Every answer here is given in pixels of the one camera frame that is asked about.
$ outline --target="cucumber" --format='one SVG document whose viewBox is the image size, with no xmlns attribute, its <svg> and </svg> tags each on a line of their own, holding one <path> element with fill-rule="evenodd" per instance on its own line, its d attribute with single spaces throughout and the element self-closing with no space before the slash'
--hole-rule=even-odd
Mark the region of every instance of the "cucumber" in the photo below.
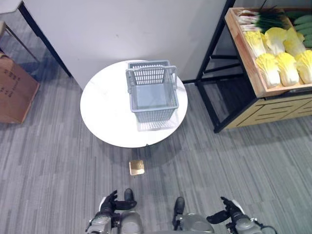
<svg viewBox="0 0 312 234">
<path fill-rule="evenodd" d="M 305 40 L 312 40 L 312 34 L 304 36 Z"/>
<path fill-rule="evenodd" d="M 303 34 L 304 36 L 310 35 L 310 34 L 312 34 L 312 28 L 305 28 L 305 29 L 299 30 L 298 32 Z"/>
<path fill-rule="evenodd" d="M 307 22 L 312 22 L 312 15 L 301 16 L 294 21 L 295 24 L 302 24 Z"/>
<path fill-rule="evenodd" d="M 297 31 L 305 28 L 312 28 L 312 21 L 307 23 L 298 24 L 294 27 Z"/>
<path fill-rule="evenodd" d="M 287 11 L 285 14 L 286 16 L 288 16 L 288 18 L 295 20 L 301 16 L 305 16 L 307 12 L 306 11 Z"/>
<path fill-rule="evenodd" d="M 305 47 L 312 47 L 312 40 L 305 40 L 303 44 Z"/>
</svg>

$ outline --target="wooden crate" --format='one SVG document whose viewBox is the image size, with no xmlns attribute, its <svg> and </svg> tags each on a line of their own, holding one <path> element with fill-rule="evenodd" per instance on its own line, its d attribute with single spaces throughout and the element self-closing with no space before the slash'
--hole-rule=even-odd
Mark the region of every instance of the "wooden crate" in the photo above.
<svg viewBox="0 0 312 234">
<path fill-rule="evenodd" d="M 241 30 L 240 25 L 236 19 L 237 13 L 242 10 L 255 10 L 255 8 L 243 8 L 243 7 L 229 8 L 225 16 L 225 21 L 234 39 L 235 45 L 242 59 L 249 80 L 253 86 L 255 95 L 258 98 L 270 97 L 282 94 L 292 89 L 312 87 L 312 84 L 304 84 L 303 81 L 300 79 L 297 84 L 292 86 L 286 87 L 283 86 L 282 84 L 279 84 L 276 87 L 267 88 L 265 79 L 262 77 L 260 70 L 258 69 L 257 64 L 255 62 L 256 57 L 253 54 L 251 48 L 249 47 L 249 44 L 247 43 L 244 37 L 243 31 Z M 288 28 L 292 27 L 292 23 L 287 17 L 285 17 L 284 21 L 288 25 Z"/>
</svg>

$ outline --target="white wall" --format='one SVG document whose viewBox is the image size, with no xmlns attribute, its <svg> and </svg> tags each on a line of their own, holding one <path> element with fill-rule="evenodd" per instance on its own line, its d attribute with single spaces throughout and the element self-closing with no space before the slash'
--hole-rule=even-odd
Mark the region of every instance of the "white wall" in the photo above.
<svg viewBox="0 0 312 234">
<path fill-rule="evenodd" d="M 169 59 L 196 77 L 225 0 L 25 0 L 78 84 L 126 59 Z"/>
</svg>

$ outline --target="gray carpet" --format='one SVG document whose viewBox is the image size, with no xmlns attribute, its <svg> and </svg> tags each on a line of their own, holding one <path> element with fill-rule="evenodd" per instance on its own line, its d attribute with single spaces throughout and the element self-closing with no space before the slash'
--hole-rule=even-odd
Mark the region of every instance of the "gray carpet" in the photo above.
<svg viewBox="0 0 312 234">
<path fill-rule="evenodd" d="M 311 233 L 311 117 L 214 134 L 197 88 L 188 84 L 188 112 L 170 137 L 139 149 L 109 145 L 84 125 L 77 83 L 13 16 L 3 17 L 24 29 L 17 33 L 41 60 L 20 63 L 41 86 L 22 125 L 0 124 L 0 233 L 83 233 L 102 197 L 114 189 L 122 196 L 127 187 L 146 232 L 172 228 L 180 195 L 187 212 L 202 215 L 223 209 L 222 195 L 280 234 Z M 129 174 L 132 159 L 144 161 L 145 174 Z M 224 224 L 215 231 L 225 234 Z"/>
</svg>

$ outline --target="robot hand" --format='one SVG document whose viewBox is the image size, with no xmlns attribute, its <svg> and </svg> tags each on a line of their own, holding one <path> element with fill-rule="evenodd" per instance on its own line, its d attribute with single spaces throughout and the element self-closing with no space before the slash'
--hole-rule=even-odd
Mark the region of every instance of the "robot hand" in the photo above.
<svg viewBox="0 0 312 234">
<path fill-rule="evenodd" d="M 132 193 L 132 190 L 127 189 L 125 191 L 125 198 L 126 193 Z M 95 217 L 89 222 L 89 225 L 86 229 L 87 233 L 109 233 L 113 227 L 118 227 L 120 223 L 120 214 L 115 213 L 115 210 L 129 210 L 135 207 L 137 204 L 134 199 L 127 199 L 126 201 L 117 201 L 116 199 L 117 190 L 103 198 L 100 204 L 99 212 L 97 212 Z"/>
</svg>

